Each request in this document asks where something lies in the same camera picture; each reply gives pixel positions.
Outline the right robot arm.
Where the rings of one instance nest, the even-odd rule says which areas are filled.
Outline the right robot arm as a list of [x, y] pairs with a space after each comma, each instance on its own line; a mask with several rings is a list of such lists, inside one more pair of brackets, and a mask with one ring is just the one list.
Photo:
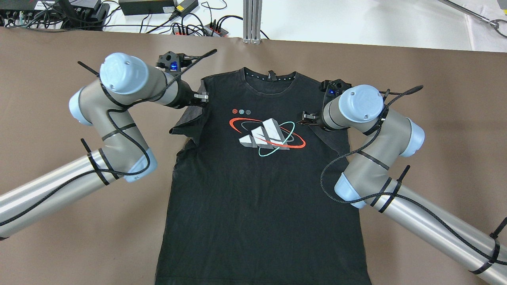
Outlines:
[[371, 206], [471, 274], [491, 285], [505, 285], [506, 247], [498, 240], [504, 223], [485, 234], [406, 186], [409, 165], [398, 177], [391, 175], [396, 161], [414, 155], [425, 140], [422, 128], [393, 104], [422, 88], [395, 93], [340, 80], [322, 82], [322, 110], [303, 112], [299, 123], [325, 131], [353, 128], [365, 137], [362, 146], [335, 159], [350, 161], [334, 191], [326, 195], [358, 209]]

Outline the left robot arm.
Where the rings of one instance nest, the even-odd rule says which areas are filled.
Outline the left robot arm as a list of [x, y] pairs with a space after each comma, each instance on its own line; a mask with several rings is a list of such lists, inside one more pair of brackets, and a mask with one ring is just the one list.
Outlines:
[[1, 240], [22, 231], [119, 179], [134, 182], [158, 166], [129, 109], [141, 103], [169, 108], [204, 108], [206, 92], [193, 91], [181, 78], [199, 61], [217, 52], [186, 55], [167, 52], [152, 66], [121, 52], [104, 59], [96, 79], [69, 100], [79, 123], [94, 128], [102, 145], [85, 155], [1, 196]]

